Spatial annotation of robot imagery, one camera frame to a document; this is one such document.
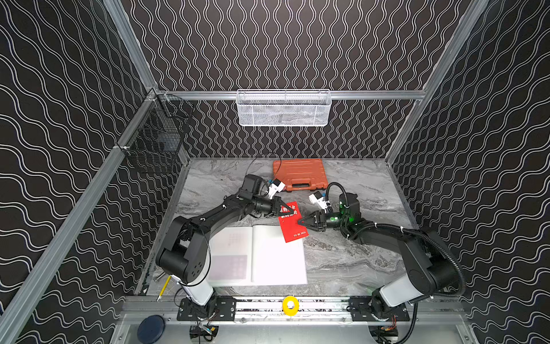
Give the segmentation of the red card top row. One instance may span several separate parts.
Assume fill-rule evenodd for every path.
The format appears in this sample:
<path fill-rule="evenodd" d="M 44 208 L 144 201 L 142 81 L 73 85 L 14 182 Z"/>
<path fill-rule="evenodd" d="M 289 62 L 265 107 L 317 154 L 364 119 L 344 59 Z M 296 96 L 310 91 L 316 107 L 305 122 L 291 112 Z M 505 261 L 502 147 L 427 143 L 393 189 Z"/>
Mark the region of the red card top row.
<path fill-rule="evenodd" d="M 297 202 L 291 202 L 289 206 L 294 213 L 279 217 L 279 225 L 286 243 L 304 239 L 309 236 L 307 228 L 299 224 L 302 220 L 302 215 Z"/>

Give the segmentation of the white photo album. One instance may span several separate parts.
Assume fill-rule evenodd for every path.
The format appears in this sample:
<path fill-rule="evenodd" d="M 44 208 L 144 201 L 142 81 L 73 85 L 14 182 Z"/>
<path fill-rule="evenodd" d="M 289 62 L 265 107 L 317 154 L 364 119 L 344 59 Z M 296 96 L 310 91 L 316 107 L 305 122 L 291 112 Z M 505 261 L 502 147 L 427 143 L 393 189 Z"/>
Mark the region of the white photo album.
<path fill-rule="evenodd" d="M 228 247 L 229 235 L 247 232 L 246 249 Z M 249 271 L 247 279 L 210 280 L 213 287 L 306 285 L 307 267 L 303 240 L 286 243 L 279 226 L 255 225 L 226 227 L 210 240 L 211 256 L 247 255 Z"/>

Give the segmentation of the beige card small red text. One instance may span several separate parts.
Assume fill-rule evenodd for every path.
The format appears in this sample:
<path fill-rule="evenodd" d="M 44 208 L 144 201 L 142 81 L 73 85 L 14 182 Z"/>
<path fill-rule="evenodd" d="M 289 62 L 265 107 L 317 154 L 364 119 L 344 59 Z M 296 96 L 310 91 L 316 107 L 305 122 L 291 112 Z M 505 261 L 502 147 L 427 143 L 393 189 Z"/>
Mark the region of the beige card small red text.
<path fill-rule="evenodd" d="M 247 232 L 234 232 L 229 235 L 228 247 L 235 250 L 246 249 L 249 242 L 249 234 Z"/>

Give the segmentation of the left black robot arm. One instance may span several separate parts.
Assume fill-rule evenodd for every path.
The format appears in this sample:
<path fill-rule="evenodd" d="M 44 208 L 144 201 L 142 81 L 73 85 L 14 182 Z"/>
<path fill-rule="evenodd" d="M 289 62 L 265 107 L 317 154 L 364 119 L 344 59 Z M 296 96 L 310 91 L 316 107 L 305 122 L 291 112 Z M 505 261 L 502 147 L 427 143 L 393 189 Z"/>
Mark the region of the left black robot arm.
<path fill-rule="evenodd" d="M 248 174 L 239 190 L 217 207 L 189 219 L 177 216 L 169 226 L 156 254 L 156 265 L 176 278 L 195 305 L 205 306 L 213 297 L 207 282 L 212 266 L 210 239 L 255 213 L 293 215 L 294 210 L 281 197 L 262 194 L 265 183 L 262 177 Z"/>

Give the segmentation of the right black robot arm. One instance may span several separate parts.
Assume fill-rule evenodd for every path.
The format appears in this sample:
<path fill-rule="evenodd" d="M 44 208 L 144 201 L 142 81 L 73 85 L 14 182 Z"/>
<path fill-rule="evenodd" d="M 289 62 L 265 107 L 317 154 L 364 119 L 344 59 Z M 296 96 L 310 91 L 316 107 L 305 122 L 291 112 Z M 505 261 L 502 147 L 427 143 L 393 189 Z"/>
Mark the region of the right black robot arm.
<path fill-rule="evenodd" d="M 301 219 L 300 225 L 315 232 L 333 229 L 351 242 L 382 247 L 402 257 L 405 274 L 374 290 L 370 296 L 367 310 L 373 317 L 390 318 L 407 302 L 464 294 L 463 268 L 434 231 L 367 220 L 361 216 L 354 193 L 341 194 L 337 208 L 318 191 L 309 196 L 309 201 L 319 210 Z"/>

